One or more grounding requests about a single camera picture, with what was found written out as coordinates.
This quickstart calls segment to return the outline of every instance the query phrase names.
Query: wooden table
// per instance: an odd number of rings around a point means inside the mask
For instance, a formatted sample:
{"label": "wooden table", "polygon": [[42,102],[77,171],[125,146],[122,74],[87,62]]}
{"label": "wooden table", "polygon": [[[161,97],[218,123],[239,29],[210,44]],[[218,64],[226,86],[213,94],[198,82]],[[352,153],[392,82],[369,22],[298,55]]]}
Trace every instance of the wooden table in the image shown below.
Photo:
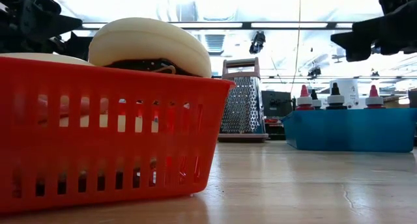
{"label": "wooden table", "polygon": [[414,154],[220,144],[193,197],[67,208],[0,223],[417,223]]}

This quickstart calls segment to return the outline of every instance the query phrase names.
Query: red plastic basket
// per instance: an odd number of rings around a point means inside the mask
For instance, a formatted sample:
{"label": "red plastic basket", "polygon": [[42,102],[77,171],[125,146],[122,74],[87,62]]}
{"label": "red plastic basket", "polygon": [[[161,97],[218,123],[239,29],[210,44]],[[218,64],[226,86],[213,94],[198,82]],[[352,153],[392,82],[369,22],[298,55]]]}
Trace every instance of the red plastic basket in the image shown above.
{"label": "red plastic basket", "polygon": [[[232,82],[12,58],[0,64],[0,213],[206,187]],[[47,124],[39,124],[40,94]],[[59,124],[62,96],[69,97],[68,126]],[[89,99],[88,127],[80,127],[82,98]]]}

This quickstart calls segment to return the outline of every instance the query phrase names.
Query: black bottle cap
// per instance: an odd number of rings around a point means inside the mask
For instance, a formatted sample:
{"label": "black bottle cap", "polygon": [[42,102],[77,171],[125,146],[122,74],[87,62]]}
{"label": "black bottle cap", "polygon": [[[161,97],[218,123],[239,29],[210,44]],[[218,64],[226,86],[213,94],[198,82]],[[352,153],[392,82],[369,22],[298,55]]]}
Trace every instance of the black bottle cap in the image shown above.
{"label": "black bottle cap", "polygon": [[315,89],[311,90],[311,98],[312,98],[313,100],[318,100],[318,98],[317,98],[317,94],[315,93]]}
{"label": "black bottle cap", "polygon": [[332,94],[331,95],[340,95],[339,87],[337,83],[333,83]]}

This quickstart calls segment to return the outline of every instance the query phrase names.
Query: metal grater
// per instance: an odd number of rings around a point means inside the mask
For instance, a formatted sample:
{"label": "metal grater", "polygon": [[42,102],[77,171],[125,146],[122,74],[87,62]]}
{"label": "metal grater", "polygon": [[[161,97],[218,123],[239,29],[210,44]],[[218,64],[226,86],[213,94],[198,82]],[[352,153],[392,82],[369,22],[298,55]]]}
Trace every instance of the metal grater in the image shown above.
{"label": "metal grater", "polygon": [[[244,67],[254,67],[254,71],[227,71]],[[230,90],[227,97],[219,138],[265,138],[258,58],[224,61],[222,77],[234,81],[237,86]]]}

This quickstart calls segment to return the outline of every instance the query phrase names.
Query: blue tray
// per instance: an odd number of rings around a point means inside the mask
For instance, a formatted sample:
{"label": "blue tray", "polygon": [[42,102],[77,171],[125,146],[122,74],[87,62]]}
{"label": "blue tray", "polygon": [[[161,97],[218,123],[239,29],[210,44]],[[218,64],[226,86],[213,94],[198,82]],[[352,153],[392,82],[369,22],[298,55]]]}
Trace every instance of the blue tray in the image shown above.
{"label": "blue tray", "polygon": [[293,111],[282,121],[300,150],[410,152],[417,109]]}

